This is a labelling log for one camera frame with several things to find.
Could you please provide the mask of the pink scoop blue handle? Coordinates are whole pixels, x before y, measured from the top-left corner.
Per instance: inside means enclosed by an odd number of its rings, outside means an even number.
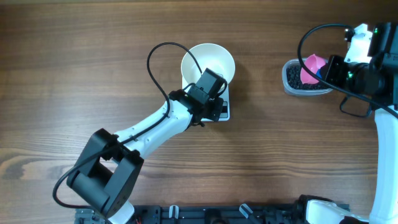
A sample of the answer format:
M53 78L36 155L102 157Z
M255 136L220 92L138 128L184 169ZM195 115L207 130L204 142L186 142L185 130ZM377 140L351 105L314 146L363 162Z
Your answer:
M326 65L326 60L315 54L312 54L304 61L304 65L317 77L321 78L319 69ZM315 85L319 83L319 81L316 78L313 78L304 68L301 68L300 80L303 84L309 85Z

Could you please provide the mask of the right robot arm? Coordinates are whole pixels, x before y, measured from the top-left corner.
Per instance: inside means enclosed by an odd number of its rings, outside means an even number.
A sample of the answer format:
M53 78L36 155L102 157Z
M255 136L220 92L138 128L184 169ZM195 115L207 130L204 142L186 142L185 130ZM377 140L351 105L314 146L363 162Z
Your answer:
M368 31L366 24L357 28L340 24L349 43L346 56L332 55L326 65L312 72L302 58L302 45L312 33L330 26L316 26L301 38L298 62L322 85L367 102L374 112L378 137L376 193L367 218L328 200L306 198L303 222L397 223L397 23L379 23L373 31Z

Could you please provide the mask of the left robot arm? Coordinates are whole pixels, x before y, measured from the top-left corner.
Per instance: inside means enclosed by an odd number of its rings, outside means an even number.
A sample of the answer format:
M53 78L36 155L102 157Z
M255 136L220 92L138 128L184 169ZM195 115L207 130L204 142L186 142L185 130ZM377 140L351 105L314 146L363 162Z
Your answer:
M67 177L67 185L109 223L127 223L134 214L129 202L144 160L159 146L202 119L217 121L221 94L231 81L206 68L187 90L172 91L165 104L140 123L114 134L100 129L84 147Z

